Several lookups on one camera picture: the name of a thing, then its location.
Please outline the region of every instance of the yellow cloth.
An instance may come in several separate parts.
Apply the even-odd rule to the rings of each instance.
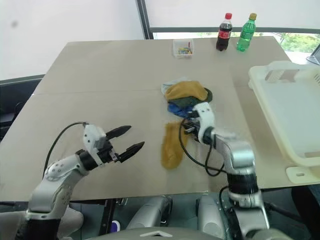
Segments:
[[[161,149],[161,164],[166,169],[174,169],[179,166],[182,161],[184,150],[179,142],[179,126],[180,122],[169,122],[165,125],[165,136],[163,138]],[[188,135],[181,129],[181,140],[186,146]]]
[[[198,81],[181,81],[169,87],[164,96],[167,101],[191,96],[204,101],[208,97],[208,92]]]

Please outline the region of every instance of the beige table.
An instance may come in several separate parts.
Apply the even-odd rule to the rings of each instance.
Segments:
[[[227,184],[226,177],[209,177],[186,157],[170,171],[160,163],[165,124],[179,120],[167,112],[160,86],[183,76],[212,90],[210,104],[218,128],[251,142],[259,186],[292,186],[285,173],[291,163],[282,158],[247,85],[251,66],[288,58],[272,37],[254,39],[244,53],[235,50],[236,39],[230,40],[226,52],[216,51],[215,41],[196,39],[191,59],[173,58],[171,40],[69,43],[0,144],[0,201],[28,200],[41,181],[52,142],[75,121],[89,121],[105,131],[132,125],[126,135],[112,141],[119,153],[134,143],[145,141],[145,145],[123,164],[92,171],[76,186],[74,200],[218,191]],[[82,132],[81,127],[66,132],[51,161],[82,148]],[[188,149],[203,161],[208,147],[190,140]],[[210,164],[221,163],[221,156],[214,153]]]

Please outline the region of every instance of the pile of clothes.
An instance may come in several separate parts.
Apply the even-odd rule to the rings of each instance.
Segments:
[[[204,88],[198,81],[180,78],[164,83],[161,87],[168,102],[168,111],[182,118],[188,118],[188,112],[199,103],[211,102],[212,92]],[[179,141],[179,128],[181,122],[169,122],[165,126],[165,135],[161,149],[161,164],[166,169],[174,169],[183,159],[183,149]],[[181,130],[181,141],[187,145],[188,136]]]

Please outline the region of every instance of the white wall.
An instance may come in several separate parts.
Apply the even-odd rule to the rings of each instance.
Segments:
[[[144,39],[135,0],[0,0],[0,80],[45,74],[72,41]]]
[[[258,27],[320,29],[320,0],[145,0],[150,27],[218,27],[225,13],[242,27],[257,13]]]

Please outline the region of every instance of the white plastic basket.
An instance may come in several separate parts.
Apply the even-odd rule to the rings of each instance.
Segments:
[[[287,169],[290,180],[309,182],[302,170],[320,166],[320,67],[274,61],[252,67],[249,77],[282,154],[301,166]]]
[[[179,49],[190,48],[190,53],[182,53]],[[174,39],[173,55],[176,58],[190,58],[194,54],[195,45],[193,39]]]

